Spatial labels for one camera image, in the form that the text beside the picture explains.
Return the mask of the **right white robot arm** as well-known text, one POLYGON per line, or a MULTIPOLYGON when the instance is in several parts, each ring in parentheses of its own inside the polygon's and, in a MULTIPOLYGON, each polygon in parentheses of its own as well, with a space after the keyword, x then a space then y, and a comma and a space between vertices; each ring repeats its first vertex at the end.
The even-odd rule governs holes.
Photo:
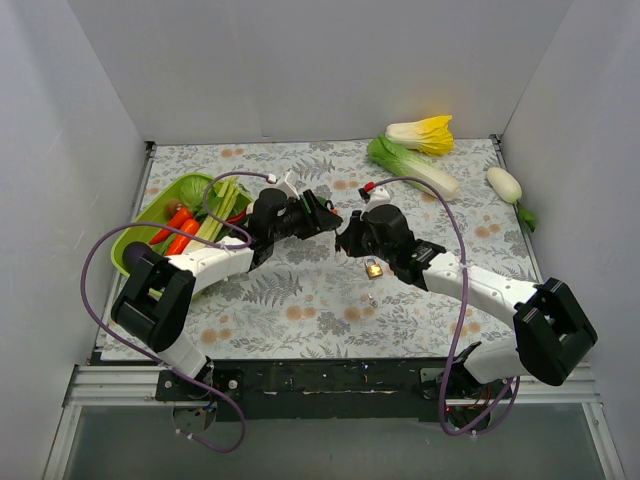
POLYGON ((452 383, 464 397, 479 395, 495 380, 522 375, 559 386, 598 340, 566 283, 550 278, 535 284, 465 267, 454 253, 415 237, 393 205, 354 212, 337 243, 350 257, 375 256, 400 281, 465 301, 513 330, 509 338, 463 353, 452 383))

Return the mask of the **orange black padlock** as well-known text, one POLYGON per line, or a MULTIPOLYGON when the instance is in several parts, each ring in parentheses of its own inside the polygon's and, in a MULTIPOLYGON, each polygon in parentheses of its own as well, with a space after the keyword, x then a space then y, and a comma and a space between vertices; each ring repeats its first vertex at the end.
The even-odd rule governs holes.
POLYGON ((333 204, 333 202, 332 202, 332 201, 327 200, 327 201, 325 202, 325 207, 326 207, 326 208, 327 208, 327 209, 328 209, 332 214, 334 214, 334 215, 338 215, 338 214, 339 214, 338 210, 334 207, 334 204, 333 204))

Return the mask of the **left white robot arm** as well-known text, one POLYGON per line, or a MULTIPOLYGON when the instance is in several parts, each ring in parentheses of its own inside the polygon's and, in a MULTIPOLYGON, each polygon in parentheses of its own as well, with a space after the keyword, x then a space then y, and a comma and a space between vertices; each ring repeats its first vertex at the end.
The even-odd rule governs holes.
POLYGON ((298 198, 275 188, 260 192, 241 226, 251 236, 248 245, 238 233, 221 240, 222 247, 160 256, 144 254, 111 310, 112 320, 141 341, 165 364, 181 372, 178 387, 193 400, 205 398, 213 386, 204 369, 209 359, 184 331, 194 294, 236 274, 248 273, 288 237, 304 240, 333 231, 342 223, 330 201, 306 190, 298 198))

